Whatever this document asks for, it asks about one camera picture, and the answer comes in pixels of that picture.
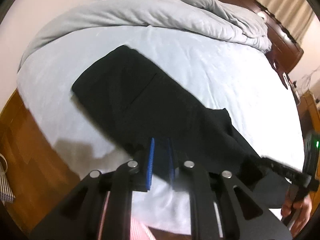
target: person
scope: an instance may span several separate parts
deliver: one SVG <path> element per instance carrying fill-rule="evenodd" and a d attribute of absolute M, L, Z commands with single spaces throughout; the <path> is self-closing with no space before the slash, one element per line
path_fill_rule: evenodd
<path fill-rule="evenodd" d="M 310 219 L 312 210 L 312 200 L 310 194 L 308 194 L 303 200 L 293 203 L 289 198 L 289 191 L 287 191 L 281 208 L 282 217 L 286 218 L 290 215 L 292 206 L 295 209 L 300 209 L 300 214 L 290 229 L 292 236 L 296 237 Z"/>

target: curtain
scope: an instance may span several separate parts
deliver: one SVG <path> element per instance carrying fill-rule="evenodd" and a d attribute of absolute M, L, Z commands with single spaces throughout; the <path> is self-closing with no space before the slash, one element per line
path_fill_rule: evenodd
<path fill-rule="evenodd" d="M 301 44 L 312 18 L 313 10 L 306 0 L 257 0 L 273 13 Z"/>

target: metal screw head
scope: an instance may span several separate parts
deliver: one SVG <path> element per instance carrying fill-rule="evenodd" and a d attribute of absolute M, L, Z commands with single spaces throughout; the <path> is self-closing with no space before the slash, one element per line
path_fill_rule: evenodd
<path fill-rule="evenodd" d="M 129 166 L 130 168 L 135 168 L 135 167 L 138 166 L 138 162 L 136 162 L 136 161 L 129 161 L 129 162 L 128 162 L 128 166 Z"/>
<path fill-rule="evenodd" d="M 187 168 L 193 168 L 195 163 L 193 161 L 185 161 L 183 165 Z"/>
<path fill-rule="evenodd" d="M 97 171 L 97 170 L 91 171 L 89 175 L 91 178 L 97 178 L 100 176 L 100 171 Z"/>
<path fill-rule="evenodd" d="M 230 179 L 232 177 L 232 173 L 230 171 L 223 171 L 222 176 L 227 179 Z"/>

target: nightstand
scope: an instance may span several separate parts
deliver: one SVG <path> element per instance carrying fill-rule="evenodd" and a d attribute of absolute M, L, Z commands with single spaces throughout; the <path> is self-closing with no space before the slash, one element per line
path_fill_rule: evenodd
<path fill-rule="evenodd" d="M 301 103 L 297 106 L 297 109 L 303 138 L 311 130 L 320 133 L 320 115 L 316 107 L 313 93 L 308 90 L 300 97 L 300 99 Z M 318 162 L 316 174 L 317 178 L 320 179 L 320 162 Z M 313 214 L 320 203 L 320 190 L 318 189 L 317 192 L 311 192 L 310 196 L 313 204 L 311 214 Z"/>

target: black garment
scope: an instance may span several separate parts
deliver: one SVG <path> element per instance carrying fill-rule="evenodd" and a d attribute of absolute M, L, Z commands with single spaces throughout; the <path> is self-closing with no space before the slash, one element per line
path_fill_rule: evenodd
<path fill-rule="evenodd" d="M 246 156 L 258 156 L 232 126 L 226 109 L 205 108 L 153 62 L 126 46 L 92 64 L 72 90 L 95 122 L 129 153 L 147 147 L 149 137 L 170 137 L 175 150 L 208 171 L 233 174 L 239 173 Z M 279 207 L 287 187 L 285 179 L 268 174 L 253 192 L 268 207 Z"/>

